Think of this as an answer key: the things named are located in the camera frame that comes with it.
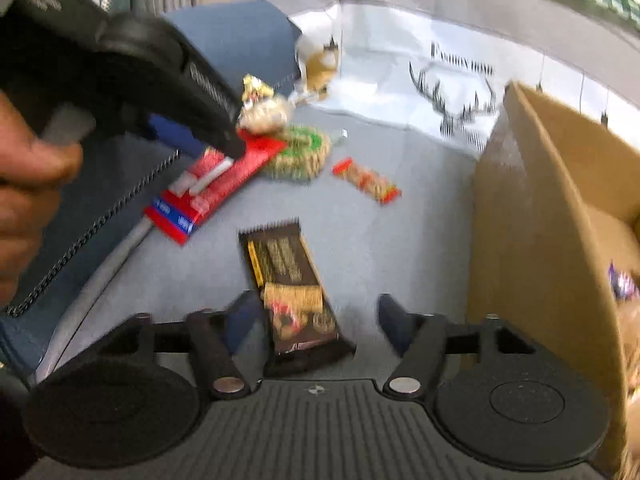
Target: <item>finger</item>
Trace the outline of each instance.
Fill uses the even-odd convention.
[[[0,278],[17,278],[40,249],[40,234],[0,239]]]
[[[53,146],[39,140],[0,92],[0,180],[26,187],[64,184],[81,165],[79,144]]]
[[[55,216],[60,192],[4,186],[0,187],[0,204],[0,234],[37,232]]]
[[[8,304],[18,291],[18,278],[0,279],[0,307]]]

